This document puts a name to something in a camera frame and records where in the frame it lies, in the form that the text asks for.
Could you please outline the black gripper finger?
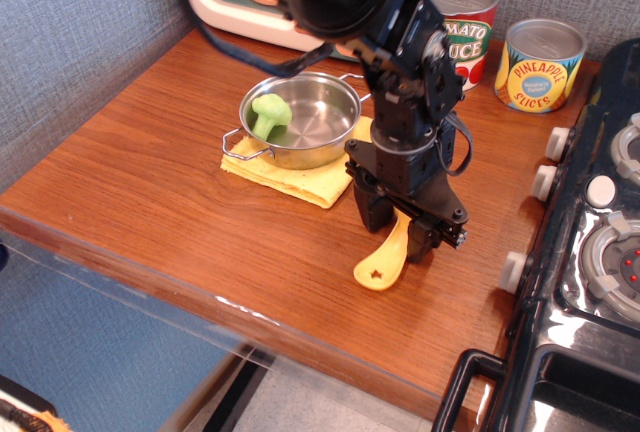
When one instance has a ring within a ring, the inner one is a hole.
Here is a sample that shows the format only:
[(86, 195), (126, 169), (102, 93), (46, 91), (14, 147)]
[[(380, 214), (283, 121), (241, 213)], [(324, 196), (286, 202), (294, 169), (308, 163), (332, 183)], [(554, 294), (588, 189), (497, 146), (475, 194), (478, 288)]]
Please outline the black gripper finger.
[(419, 263), (442, 242), (441, 221), (433, 217), (412, 219), (408, 228), (407, 261)]
[(393, 206), (386, 193), (369, 176), (354, 177), (354, 198), (362, 223), (369, 232), (377, 232), (393, 217)]

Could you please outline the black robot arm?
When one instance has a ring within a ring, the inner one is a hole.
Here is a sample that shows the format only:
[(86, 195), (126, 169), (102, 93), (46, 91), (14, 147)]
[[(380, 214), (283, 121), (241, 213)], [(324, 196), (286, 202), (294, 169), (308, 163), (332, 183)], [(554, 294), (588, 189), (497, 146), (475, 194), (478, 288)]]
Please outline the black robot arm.
[(449, 181), (462, 173), (455, 141), (467, 136), (456, 114), (463, 82), (444, 20), (430, 0), (278, 0), (284, 15), (312, 36), (351, 51), (371, 93), (366, 141), (345, 146), (361, 220), (370, 231), (395, 212), (409, 218), (407, 258), (418, 262), (442, 244), (460, 246), (468, 213)]

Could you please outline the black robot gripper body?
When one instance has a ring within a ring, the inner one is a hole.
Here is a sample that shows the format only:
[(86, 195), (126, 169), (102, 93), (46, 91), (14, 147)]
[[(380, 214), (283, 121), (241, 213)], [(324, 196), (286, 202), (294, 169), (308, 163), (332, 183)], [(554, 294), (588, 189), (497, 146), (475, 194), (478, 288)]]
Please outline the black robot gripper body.
[(446, 124), (426, 136), (417, 151), (386, 150), (372, 141), (346, 142), (346, 171), (369, 176), (386, 193), (387, 200), (410, 219), (433, 217), (441, 221), (442, 242), (457, 249), (467, 238), (469, 214), (449, 184), (455, 147), (455, 128)]

